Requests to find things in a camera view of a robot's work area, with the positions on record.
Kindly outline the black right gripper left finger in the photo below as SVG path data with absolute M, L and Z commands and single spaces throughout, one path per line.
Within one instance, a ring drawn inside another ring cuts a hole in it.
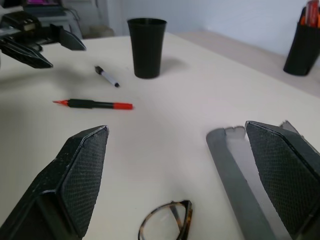
M 82 240 L 99 195 L 109 128 L 71 136 L 0 226 L 0 240 Z

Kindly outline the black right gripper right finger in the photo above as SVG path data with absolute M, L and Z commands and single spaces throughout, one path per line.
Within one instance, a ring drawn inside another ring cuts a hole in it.
M 260 181 L 292 240 L 320 240 L 320 152 L 285 122 L 247 121 Z

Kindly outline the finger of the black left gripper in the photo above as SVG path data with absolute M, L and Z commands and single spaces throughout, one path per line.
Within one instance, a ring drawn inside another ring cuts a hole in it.
M 50 25 L 51 39 L 60 43 L 63 47 L 71 51 L 86 51 L 83 42 L 73 33 L 66 31 L 62 26 Z
M 3 54 L 34 69 L 50 69 L 53 67 L 39 51 L 10 39 L 0 40 L 0 50 Z

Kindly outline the white marker with black cap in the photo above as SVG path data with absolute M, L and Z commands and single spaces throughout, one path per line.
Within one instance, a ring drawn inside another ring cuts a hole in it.
M 120 84 L 107 72 L 105 72 L 100 66 L 94 67 L 95 72 L 105 78 L 110 84 L 112 84 L 114 87 L 119 88 Z

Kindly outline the grey glasses case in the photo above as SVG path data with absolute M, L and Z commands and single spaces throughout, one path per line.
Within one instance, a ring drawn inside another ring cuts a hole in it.
M 206 142 L 245 240 L 293 240 L 259 177 L 245 126 L 218 128 Z

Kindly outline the red and black pen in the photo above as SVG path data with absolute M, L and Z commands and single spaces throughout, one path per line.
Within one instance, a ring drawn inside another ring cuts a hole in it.
M 79 109 L 116 109 L 116 110 L 133 110 L 134 106 L 131 103 L 121 102 L 100 102 L 85 99 L 68 99 L 53 101 L 56 104 L 69 108 Z

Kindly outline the tortoiseshell eyeglasses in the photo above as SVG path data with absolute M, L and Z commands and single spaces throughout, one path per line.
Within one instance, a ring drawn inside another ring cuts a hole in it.
M 188 240 L 192 215 L 193 205 L 190 200 L 161 205 L 145 217 L 137 240 Z

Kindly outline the background screen equipment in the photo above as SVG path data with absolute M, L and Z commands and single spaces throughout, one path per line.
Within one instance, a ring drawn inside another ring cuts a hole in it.
M 61 0 L 24 0 L 23 10 L 35 17 L 65 16 Z

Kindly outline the black plastic cup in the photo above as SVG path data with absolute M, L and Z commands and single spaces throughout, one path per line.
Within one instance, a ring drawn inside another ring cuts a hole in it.
M 160 75 L 167 21 L 158 18 L 132 18 L 127 21 L 134 74 L 141 79 Z

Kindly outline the black pen holder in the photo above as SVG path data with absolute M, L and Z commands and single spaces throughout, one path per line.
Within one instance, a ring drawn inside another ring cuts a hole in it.
M 303 8 L 283 71 L 294 76 L 307 76 L 320 56 L 320 28 L 301 24 Z

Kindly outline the red pen in holder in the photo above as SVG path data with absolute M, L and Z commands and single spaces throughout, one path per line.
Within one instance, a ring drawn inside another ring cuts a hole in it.
M 305 9 L 305 24 L 308 27 L 318 27 L 320 0 L 309 0 Z

